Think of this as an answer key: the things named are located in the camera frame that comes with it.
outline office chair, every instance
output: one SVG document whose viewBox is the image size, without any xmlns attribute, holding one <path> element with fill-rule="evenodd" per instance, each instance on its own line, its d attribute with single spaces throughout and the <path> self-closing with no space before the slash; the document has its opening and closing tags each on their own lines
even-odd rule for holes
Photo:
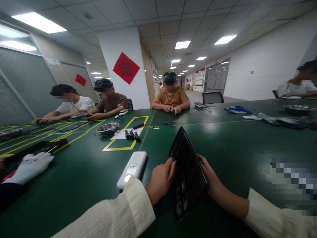
<svg viewBox="0 0 317 238">
<path fill-rule="evenodd" d="M 275 98 L 278 98 L 277 90 L 272 90 L 272 92 L 274 93 Z"/>
<path fill-rule="evenodd" d="M 130 111 L 133 111 L 134 109 L 133 109 L 132 100 L 131 100 L 131 99 L 127 99 L 127 100 L 128 100 L 128 110 L 129 110 L 129 112 L 130 112 Z"/>
<path fill-rule="evenodd" d="M 205 92 L 205 93 L 202 93 L 202 103 L 203 104 L 224 103 L 224 98 L 220 91 Z"/>
</svg>

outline yellow t-shirt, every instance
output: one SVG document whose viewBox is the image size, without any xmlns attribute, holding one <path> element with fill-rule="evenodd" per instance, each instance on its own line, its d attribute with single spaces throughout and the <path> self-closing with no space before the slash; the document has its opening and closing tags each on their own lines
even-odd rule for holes
<svg viewBox="0 0 317 238">
<path fill-rule="evenodd" d="M 176 107 L 182 104 L 188 99 L 185 89 L 183 87 L 177 86 L 175 92 L 169 95 L 166 88 L 162 88 L 156 95 L 155 99 L 159 100 L 164 105 L 170 105 L 171 107 Z"/>
</svg>

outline brown t-shirt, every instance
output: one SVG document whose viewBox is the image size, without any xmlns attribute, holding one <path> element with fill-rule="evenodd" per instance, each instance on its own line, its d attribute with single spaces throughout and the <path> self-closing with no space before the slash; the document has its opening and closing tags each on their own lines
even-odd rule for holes
<svg viewBox="0 0 317 238">
<path fill-rule="evenodd" d="M 156 95 L 155 99 L 159 100 L 164 105 L 176 107 L 186 101 L 188 97 L 185 89 L 183 87 L 177 86 L 175 92 L 172 95 L 168 94 L 166 88 L 162 88 Z"/>
<path fill-rule="evenodd" d="M 96 107 L 102 112 L 104 110 L 106 110 L 106 112 L 110 112 L 121 106 L 128 109 L 128 100 L 126 96 L 120 93 L 116 94 L 117 95 L 114 98 L 103 98 Z"/>
</svg>

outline white glove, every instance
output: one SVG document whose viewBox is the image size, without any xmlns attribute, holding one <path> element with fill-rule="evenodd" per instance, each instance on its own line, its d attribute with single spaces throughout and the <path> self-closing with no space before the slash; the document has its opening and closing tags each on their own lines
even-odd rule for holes
<svg viewBox="0 0 317 238">
<path fill-rule="evenodd" d="M 51 156 L 50 153 L 45 152 L 41 152 L 35 156 L 33 154 L 28 154 L 23 158 L 15 174 L 3 183 L 26 184 L 46 170 L 47 166 L 54 158 L 55 156 Z"/>
</svg>

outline white t-shirt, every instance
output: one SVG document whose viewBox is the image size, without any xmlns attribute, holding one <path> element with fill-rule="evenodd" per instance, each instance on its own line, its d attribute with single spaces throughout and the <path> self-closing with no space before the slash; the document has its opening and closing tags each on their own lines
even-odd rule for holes
<svg viewBox="0 0 317 238">
<path fill-rule="evenodd" d="M 89 110 L 91 110 L 95 107 L 95 104 L 91 98 L 82 97 L 82 96 L 79 96 L 79 97 L 80 97 L 80 99 L 79 99 L 78 103 L 73 104 L 72 102 L 63 102 L 61 104 L 61 106 L 59 106 L 59 108 L 56 109 L 56 111 L 58 111 L 62 114 L 66 114 L 69 112 L 76 111 L 77 110 L 76 107 L 77 107 L 79 110 L 83 109 L 86 112 L 88 112 Z"/>
<path fill-rule="evenodd" d="M 279 97 L 284 94 L 303 94 L 317 91 L 317 88 L 311 82 L 302 82 L 301 85 L 295 85 L 289 81 L 282 83 L 277 88 L 277 94 Z"/>
</svg>

